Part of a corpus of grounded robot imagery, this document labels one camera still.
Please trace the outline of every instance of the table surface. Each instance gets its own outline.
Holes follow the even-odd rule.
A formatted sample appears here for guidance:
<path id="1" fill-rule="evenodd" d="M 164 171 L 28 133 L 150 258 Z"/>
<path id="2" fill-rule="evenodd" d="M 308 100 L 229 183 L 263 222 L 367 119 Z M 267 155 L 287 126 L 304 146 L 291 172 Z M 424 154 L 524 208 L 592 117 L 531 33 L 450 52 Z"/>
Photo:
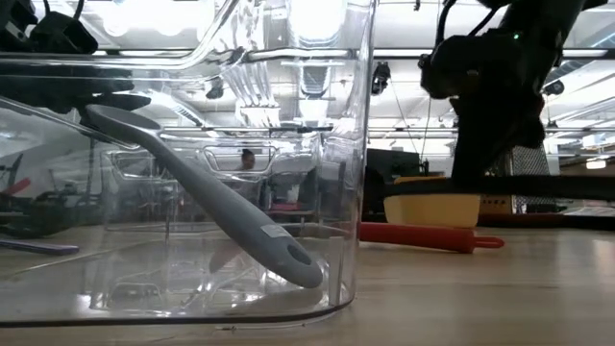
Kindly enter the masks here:
<path id="1" fill-rule="evenodd" d="M 614 234 L 480 233 L 500 236 L 506 246 L 459 255 L 362 244 L 355 301 L 304 327 L 233 332 L 204 325 L 6 329 L 0 330 L 0 340 L 3 345 L 36 345 L 53 339 L 63 346 L 613 344 Z M 0 252 L 0 272 L 19 256 L 24 255 Z"/>

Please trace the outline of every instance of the clear plastic container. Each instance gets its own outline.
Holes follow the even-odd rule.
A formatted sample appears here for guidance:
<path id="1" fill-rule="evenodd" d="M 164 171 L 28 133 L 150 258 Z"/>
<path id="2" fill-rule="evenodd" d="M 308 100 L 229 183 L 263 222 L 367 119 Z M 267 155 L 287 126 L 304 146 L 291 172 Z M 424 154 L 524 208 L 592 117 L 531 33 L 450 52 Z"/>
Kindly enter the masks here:
<path id="1" fill-rule="evenodd" d="M 95 54 L 0 53 L 0 325 L 287 323 L 349 304 L 374 10 L 86 1 Z M 102 129 L 92 104 L 156 121 L 170 150 Z M 181 181 L 169 155 L 231 189 Z M 229 231 L 252 225 L 246 204 L 272 224 Z M 295 245 L 267 247 L 280 238 Z M 302 286 L 271 249 L 320 276 Z"/>

